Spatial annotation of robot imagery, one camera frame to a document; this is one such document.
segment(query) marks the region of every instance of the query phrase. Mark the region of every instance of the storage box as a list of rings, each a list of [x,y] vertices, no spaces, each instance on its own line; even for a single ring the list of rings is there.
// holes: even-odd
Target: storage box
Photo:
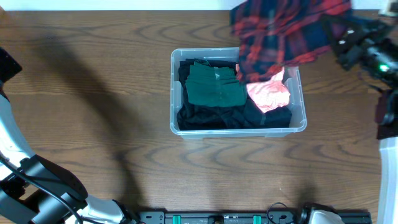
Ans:
[[[170,92],[170,129],[184,139],[222,138],[222,137],[284,137],[290,133],[301,132],[307,127],[303,90],[300,73],[297,67],[285,68],[285,75],[290,78],[284,83],[290,91],[290,103],[287,106],[292,112],[289,128],[270,129],[227,129],[181,131],[178,128],[177,113],[183,105],[182,86],[178,80],[180,61],[185,59],[225,60],[238,62],[239,48],[220,49],[177,49],[171,55],[171,92]]]

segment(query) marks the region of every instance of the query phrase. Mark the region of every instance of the plaid shirt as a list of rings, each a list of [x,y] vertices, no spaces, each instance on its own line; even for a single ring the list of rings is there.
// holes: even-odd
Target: plaid shirt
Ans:
[[[351,16],[350,0],[247,0],[232,9],[232,33],[241,39],[237,78],[264,82],[283,66],[315,61],[330,49],[322,14]]]

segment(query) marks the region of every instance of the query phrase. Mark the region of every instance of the green strip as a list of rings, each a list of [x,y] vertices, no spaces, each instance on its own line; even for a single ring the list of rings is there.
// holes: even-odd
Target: green strip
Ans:
[[[181,224],[181,216],[174,215],[173,216],[173,224]]]
[[[253,224],[261,224],[261,216],[253,215]]]

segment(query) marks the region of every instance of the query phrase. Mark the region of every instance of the pink garment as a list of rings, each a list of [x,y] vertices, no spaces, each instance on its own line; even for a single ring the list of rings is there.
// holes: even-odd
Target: pink garment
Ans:
[[[263,113],[274,110],[280,106],[287,106],[290,100],[290,93],[282,83],[285,69],[272,76],[269,81],[249,83],[246,85],[250,98]]]

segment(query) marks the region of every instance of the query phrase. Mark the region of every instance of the black folded clothing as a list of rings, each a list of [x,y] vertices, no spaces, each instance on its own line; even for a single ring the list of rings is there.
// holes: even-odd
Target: black folded clothing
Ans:
[[[178,73],[183,88],[183,106],[178,112],[177,121],[181,131],[212,129],[288,128],[292,112],[286,107],[263,113],[248,97],[246,104],[233,107],[197,106],[188,102],[185,81],[189,76],[194,59],[180,62]],[[236,63],[217,60],[200,60],[212,67],[235,68]]]

